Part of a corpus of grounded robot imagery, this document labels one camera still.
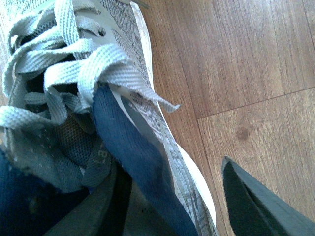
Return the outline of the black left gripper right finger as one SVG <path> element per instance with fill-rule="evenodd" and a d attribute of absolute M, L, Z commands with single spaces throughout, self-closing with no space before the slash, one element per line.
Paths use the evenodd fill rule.
<path fill-rule="evenodd" d="M 313 236 L 315 224 L 230 157 L 222 161 L 230 225 L 237 236 Z"/>

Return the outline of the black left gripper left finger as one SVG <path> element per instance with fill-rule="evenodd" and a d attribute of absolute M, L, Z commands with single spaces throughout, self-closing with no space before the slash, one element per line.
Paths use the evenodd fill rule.
<path fill-rule="evenodd" d="M 45 233 L 46 236 L 123 235 L 132 179 L 119 164 L 109 176 L 66 217 Z"/>

